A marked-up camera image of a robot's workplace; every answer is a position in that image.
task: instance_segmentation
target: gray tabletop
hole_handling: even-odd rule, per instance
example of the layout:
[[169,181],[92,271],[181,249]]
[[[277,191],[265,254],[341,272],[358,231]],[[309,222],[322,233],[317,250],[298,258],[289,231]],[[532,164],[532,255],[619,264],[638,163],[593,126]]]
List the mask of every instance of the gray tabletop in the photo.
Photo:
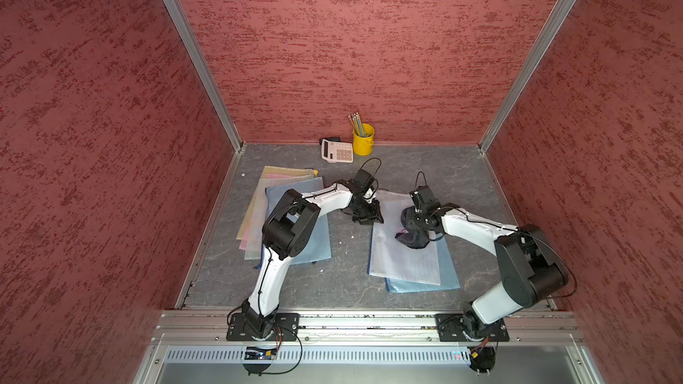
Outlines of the gray tabletop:
[[[407,193],[418,171],[442,203],[453,202],[496,221],[505,215],[486,164],[473,147],[375,146],[370,157],[382,160],[380,188]],[[234,307],[251,293],[258,260],[244,260],[235,240],[264,166],[312,167],[325,185],[349,179],[367,158],[329,164],[319,146],[250,144],[240,160],[219,223],[212,235],[188,306]],[[290,267],[280,294],[281,308],[360,308],[457,310],[499,282],[496,258],[457,237],[447,236],[461,288],[429,293],[389,293],[385,279],[367,274],[371,226],[360,226],[341,211],[328,215],[332,258]]]

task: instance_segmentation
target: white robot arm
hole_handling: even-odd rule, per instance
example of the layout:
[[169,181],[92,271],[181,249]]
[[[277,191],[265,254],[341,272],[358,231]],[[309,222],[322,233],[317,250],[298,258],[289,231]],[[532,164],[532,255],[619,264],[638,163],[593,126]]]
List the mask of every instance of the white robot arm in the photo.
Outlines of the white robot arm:
[[[351,208],[353,221],[361,225],[384,222],[375,199],[375,182],[374,176],[361,167],[354,178],[337,181],[318,192],[288,190],[282,195],[263,226],[264,259],[256,287],[242,304],[244,319],[258,338],[270,335],[287,270],[306,247],[320,216]],[[296,222],[289,215],[297,216]]]
[[[287,269],[308,243],[318,217],[350,207],[355,222],[383,222],[374,182],[374,176],[361,168],[351,180],[320,192],[285,192],[263,226],[264,261],[252,295],[242,304],[244,320],[255,337],[270,335]],[[465,340],[484,339],[503,317],[531,307],[568,283],[561,260],[536,227],[491,221],[455,204],[442,206],[427,185],[417,187],[411,198],[414,208],[404,211],[407,233],[397,235],[399,242],[421,249],[430,243],[428,232],[434,231],[461,237],[498,258],[501,283],[469,303],[460,315],[456,332]],[[287,215],[297,215],[298,219],[292,222]]]
[[533,306],[568,283],[562,260],[539,228],[495,222],[456,204],[442,206],[427,185],[411,192],[411,198],[414,208],[405,209],[402,216],[408,232],[397,235],[398,241],[420,249],[430,243],[428,232],[434,231],[465,239],[498,258],[501,282],[469,303],[460,318],[458,326],[467,340],[482,340],[503,317]]

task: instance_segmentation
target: yellow cup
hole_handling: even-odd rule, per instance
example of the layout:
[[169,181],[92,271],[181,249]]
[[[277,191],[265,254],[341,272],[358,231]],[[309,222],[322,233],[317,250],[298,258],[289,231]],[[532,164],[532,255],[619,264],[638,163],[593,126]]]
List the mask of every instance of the yellow cup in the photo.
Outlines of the yellow cup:
[[358,156],[367,156],[372,153],[372,144],[375,143],[375,129],[367,123],[363,123],[363,131],[366,137],[361,137],[353,130],[353,152]]

